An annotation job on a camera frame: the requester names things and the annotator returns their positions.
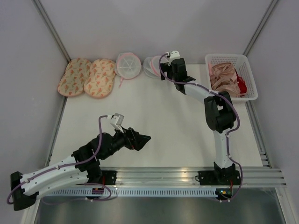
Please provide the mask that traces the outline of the white pink mesh laundry bag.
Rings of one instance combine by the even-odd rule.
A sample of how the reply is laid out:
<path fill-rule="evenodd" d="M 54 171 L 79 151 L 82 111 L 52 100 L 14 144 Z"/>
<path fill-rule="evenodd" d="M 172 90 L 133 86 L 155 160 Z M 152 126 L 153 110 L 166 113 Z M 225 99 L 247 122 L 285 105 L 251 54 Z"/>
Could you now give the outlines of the white pink mesh laundry bag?
<path fill-rule="evenodd" d="M 154 79 L 161 79 L 159 69 L 159 59 L 161 56 L 147 57 L 143 61 L 143 71 L 145 75 Z"/>

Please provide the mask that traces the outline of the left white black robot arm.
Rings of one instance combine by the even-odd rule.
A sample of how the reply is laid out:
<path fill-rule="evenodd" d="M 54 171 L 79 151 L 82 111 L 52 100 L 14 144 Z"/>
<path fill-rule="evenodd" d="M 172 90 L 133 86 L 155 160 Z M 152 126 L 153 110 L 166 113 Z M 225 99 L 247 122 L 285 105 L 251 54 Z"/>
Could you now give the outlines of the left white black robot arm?
<path fill-rule="evenodd" d="M 16 171 L 10 175 L 11 193 L 7 203 L 15 211 L 24 210 L 47 194 L 77 184 L 103 183 L 100 161 L 107 159 L 122 148 L 140 151 L 151 137 L 133 128 L 116 130 L 114 135 L 100 133 L 60 162 L 32 172 Z"/>

